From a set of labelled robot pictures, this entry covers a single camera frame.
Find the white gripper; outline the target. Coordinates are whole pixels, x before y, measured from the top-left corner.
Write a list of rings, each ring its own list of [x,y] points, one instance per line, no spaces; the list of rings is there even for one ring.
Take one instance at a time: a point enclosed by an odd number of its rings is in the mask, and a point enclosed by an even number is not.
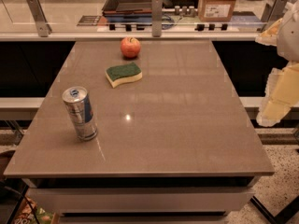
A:
[[[292,5],[283,19],[275,21],[255,41],[277,47],[279,56],[299,62],[299,1]],[[256,120],[259,124],[277,124],[298,102],[299,63],[288,63],[283,69],[273,68]]]

